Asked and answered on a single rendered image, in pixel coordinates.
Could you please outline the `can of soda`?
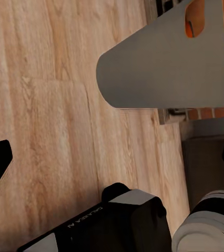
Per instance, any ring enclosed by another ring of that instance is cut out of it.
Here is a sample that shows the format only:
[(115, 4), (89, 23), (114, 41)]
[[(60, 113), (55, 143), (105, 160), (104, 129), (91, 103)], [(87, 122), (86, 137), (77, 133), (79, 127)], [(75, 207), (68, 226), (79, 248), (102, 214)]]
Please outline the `can of soda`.
[(194, 38), (194, 32), (191, 22), (185, 23), (185, 33), (187, 34), (188, 37)]

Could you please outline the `trash can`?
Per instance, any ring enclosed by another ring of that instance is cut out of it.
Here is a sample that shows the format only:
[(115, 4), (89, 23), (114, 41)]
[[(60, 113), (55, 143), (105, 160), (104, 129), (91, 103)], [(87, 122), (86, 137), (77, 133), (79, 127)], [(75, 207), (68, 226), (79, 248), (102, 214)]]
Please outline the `trash can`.
[(102, 54), (96, 77), (116, 109), (224, 108), (224, 0), (183, 0)]

